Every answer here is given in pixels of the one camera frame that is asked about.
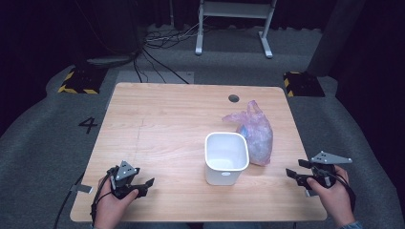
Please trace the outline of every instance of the black and yellow tape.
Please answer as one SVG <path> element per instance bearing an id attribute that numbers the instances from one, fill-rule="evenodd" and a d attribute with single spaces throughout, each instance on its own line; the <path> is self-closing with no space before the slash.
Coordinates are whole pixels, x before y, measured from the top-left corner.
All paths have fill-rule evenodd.
<path id="1" fill-rule="evenodd" d="M 99 94 L 100 86 L 108 70 L 71 71 L 66 76 L 59 93 L 70 94 Z"/>
<path id="2" fill-rule="evenodd" d="M 283 75 L 288 97 L 325 96 L 317 78 L 307 72 L 287 72 Z"/>

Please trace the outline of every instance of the white plastic bowl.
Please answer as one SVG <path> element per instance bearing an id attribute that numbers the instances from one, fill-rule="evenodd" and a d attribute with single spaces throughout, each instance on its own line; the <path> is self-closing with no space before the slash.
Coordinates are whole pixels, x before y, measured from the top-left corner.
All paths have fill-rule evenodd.
<path id="1" fill-rule="evenodd" d="M 233 185 L 249 164 L 245 138 L 214 132 L 205 138 L 205 178 L 211 185 Z"/>

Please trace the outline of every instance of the plastic bag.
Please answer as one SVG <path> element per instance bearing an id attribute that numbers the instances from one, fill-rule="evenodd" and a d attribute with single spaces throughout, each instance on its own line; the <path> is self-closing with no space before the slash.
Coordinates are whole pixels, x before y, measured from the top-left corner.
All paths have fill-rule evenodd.
<path id="1" fill-rule="evenodd" d="M 247 112 L 229 114 L 223 121 L 237 122 L 236 132 L 246 139 L 250 163 L 266 166 L 273 148 L 273 130 L 255 100 L 247 103 Z"/>

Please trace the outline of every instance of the hole in table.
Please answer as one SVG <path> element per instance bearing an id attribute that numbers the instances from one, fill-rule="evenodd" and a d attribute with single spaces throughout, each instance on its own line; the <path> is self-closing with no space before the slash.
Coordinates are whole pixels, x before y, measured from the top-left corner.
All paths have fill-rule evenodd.
<path id="1" fill-rule="evenodd" d="M 228 97 L 228 99 L 229 99 L 229 101 L 231 101 L 231 102 L 239 102 L 239 96 L 237 96 L 236 94 L 231 94 L 229 97 Z"/>

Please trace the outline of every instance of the human hand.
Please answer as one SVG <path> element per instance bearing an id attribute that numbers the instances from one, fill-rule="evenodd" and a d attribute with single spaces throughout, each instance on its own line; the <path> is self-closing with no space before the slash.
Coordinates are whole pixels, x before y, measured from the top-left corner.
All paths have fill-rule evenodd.
<path id="1" fill-rule="evenodd" d="M 349 183 L 348 173 L 337 165 L 335 165 L 334 168 L 336 174 Z M 312 190 L 319 195 L 322 205 L 324 205 L 327 212 L 333 217 L 334 223 L 337 227 L 342 227 L 355 222 L 351 208 L 351 199 L 343 184 L 336 181 L 332 187 L 327 189 L 313 178 L 308 178 L 307 183 Z"/>
<path id="2" fill-rule="evenodd" d="M 100 191 L 100 199 L 96 207 L 96 220 L 94 227 L 97 229 L 113 229 L 121 221 L 129 204 L 137 197 L 138 190 L 129 193 L 125 198 L 118 199 L 111 193 L 111 180 L 106 179 Z"/>

